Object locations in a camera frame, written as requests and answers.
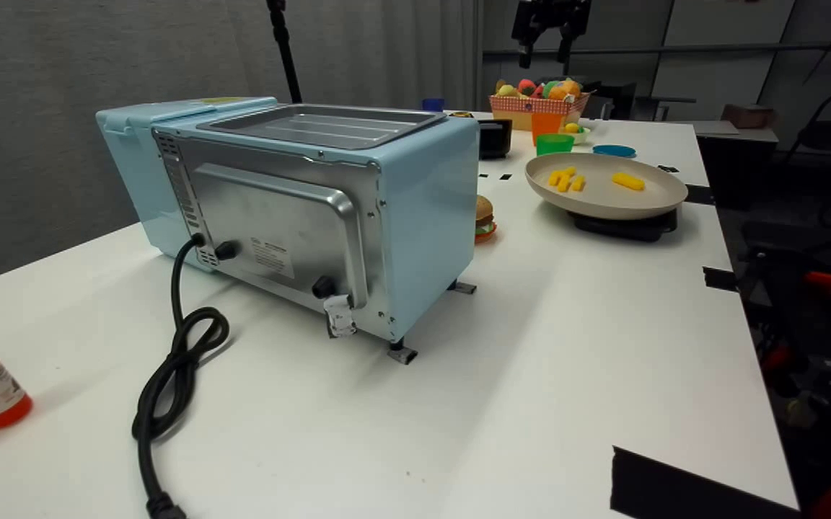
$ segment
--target toaster oven foot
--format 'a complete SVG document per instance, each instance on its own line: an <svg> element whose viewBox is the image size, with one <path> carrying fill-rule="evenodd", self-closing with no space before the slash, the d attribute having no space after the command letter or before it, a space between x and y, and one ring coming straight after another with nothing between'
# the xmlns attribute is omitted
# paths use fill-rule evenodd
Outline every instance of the toaster oven foot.
<svg viewBox="0 0 831 519"><path fill-rule="evenodd" d="M453 283L447 284L447 292L477 293L477 284L473 284L473 283L460 283L460 279L453 279Z"/></svg>
<svg viewBox="0 0 831 519"><path fill-rule="evenodd" d="M394 361L405 362L405 365L420 357L420 351L415 351L415 348L408 348L405 341L389 342L388 354L389 354Z"/></svg>

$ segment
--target orange cup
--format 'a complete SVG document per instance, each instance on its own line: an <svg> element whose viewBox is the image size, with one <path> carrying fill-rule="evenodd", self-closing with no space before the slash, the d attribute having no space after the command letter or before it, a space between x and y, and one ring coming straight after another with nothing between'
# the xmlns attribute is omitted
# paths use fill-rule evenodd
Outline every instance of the orange cup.
<svg viewBox="0 0 831 519"><path fill-rule="evenodd" d="M564 119L565 116L557 116L557 113L531 113L535 143L538 143L538 135L559 133L564 129Z"/></svg>

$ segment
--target plate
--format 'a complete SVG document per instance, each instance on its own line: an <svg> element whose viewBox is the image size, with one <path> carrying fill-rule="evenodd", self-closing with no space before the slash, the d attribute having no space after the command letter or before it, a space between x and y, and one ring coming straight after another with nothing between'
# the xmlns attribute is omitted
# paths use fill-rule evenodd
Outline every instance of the plate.
<svg viewBox="0 0 831 519"><path fill-rule="evenodd" d="M585 175L584 194L559 194L548 184L554 171L575 166ZM647 181L647 191L627 191L613 181L614 172L636 172ZM590 153L565 153L565 156L539 156L525 166L531 188L548 201L571 212L584 212L593 220L649 220L675 211L688 188L645 162L614 158L614 156L590 156Z"/></svg>

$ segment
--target light blue toaster oven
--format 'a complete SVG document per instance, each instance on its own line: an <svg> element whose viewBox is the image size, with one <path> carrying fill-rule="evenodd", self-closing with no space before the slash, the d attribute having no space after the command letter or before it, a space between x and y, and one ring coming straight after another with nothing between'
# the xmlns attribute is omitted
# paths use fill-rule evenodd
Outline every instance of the light blue toaster oven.
<svg viewBox="0 0 831 519"><path fill-rule="evenodd" d="M471 119L241 97L104 110L99 127L160 250L203 233L190 264L313 310L342 303L388 342L473 256Z"/></svg>

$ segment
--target white table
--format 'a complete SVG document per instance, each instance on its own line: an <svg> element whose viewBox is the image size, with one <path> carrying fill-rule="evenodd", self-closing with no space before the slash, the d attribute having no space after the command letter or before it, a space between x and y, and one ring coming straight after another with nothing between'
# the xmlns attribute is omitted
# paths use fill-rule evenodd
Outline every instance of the white table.
<svg viewBox="0 0 831 519"><path fill-rule="evenodd" d="M688 123L603 123L704 184ZM187 424L155 447L190 517L617 517L613 447L798 508L718 215L685 205L655 246L575 231L523 179L525 133L484 162L502 238L409 335L327 341L319 315L184 274L233 342L199 371ZM171 342L171 260L140 224L0 277L0 357L37 411L0 433L0 519L144 517L130 417Z"/></svg>

